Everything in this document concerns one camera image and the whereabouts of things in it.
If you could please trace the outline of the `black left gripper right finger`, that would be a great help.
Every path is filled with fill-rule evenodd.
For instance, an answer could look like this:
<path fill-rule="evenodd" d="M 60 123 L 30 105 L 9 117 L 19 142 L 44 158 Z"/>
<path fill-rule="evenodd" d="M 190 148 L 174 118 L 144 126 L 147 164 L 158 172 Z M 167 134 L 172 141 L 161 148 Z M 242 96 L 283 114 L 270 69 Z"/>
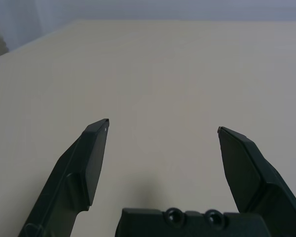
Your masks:
<path fill-rule="evenodd" d="M 296 197 L 245 135 L 218 128 L 225 177 L 240 213 L 259 215 L 273 237 L 296 237 Z"/>

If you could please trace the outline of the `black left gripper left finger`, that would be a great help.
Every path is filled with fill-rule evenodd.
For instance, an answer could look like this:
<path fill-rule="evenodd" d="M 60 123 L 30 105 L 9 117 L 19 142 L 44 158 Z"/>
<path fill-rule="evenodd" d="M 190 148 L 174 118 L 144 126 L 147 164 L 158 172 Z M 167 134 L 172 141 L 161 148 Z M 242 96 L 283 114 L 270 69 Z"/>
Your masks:
<path fill-rule="evenodd" d="M 103 164 L 109 119 L 86 127 L 61 155 L 19 236 L 69 237 L 76 217 L 92 205 Z"/>

